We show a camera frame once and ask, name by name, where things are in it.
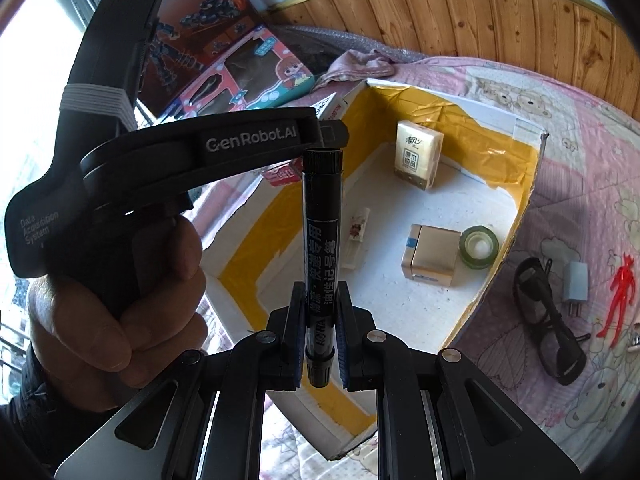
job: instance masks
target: sleeve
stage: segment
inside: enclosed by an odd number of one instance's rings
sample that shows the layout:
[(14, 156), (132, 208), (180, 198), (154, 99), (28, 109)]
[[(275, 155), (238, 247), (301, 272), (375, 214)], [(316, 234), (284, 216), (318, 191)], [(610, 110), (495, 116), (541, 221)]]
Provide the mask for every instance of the sleeve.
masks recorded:
[(20, 394), (0, 410), (51, 474), (116, 412), (85, 412), (66, 402), (47, 381), (31, 346)]

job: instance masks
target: hand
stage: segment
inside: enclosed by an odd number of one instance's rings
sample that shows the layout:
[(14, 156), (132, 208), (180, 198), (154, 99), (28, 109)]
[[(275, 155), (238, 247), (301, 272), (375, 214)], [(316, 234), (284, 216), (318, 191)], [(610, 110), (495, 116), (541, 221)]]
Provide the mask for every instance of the hand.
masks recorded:
[(116, 321), (85, 286), (64, 276), (35, 280), (27, 294), (31, 341), (50, 382), (76, 408), (117, 406), (107, 374), (127, 386), (147, 385), (183, 351), (200, 348), (207, 325), (196, 308), (205, 290), (202, 244), (178, 218), (168, 243), (170, 273)]

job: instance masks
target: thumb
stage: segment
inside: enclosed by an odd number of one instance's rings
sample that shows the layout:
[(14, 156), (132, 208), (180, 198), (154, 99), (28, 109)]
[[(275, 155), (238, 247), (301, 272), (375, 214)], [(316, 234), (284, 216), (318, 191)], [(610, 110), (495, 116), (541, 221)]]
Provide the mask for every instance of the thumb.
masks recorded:
[(109, 372), (123, 370), (131, 346), (120, 324), (88, 288), (61, 276), (44, 276), (31, 285), (32, 319), (82, 361)]

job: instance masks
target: green tape roll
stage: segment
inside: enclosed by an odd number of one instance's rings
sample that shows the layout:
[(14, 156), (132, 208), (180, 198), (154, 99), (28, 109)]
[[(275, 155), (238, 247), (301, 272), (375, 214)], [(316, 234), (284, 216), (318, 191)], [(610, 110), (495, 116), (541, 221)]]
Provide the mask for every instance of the green tape roll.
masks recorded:
[(469, 269), (486, 269), (498, 256), (500, 244), (491, 229), (475, 225), (460, 237), (460, 257)]

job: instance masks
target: black marker pen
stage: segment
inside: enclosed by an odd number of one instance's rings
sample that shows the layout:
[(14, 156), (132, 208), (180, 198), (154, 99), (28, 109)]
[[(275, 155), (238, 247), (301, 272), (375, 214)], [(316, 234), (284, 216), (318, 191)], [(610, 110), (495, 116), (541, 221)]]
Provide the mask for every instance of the black marker pen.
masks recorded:
[(306, 371), (316, 388), (329, 383), (338, 280), (342, 152), (305, 150), (302, 156), (305, 244)]

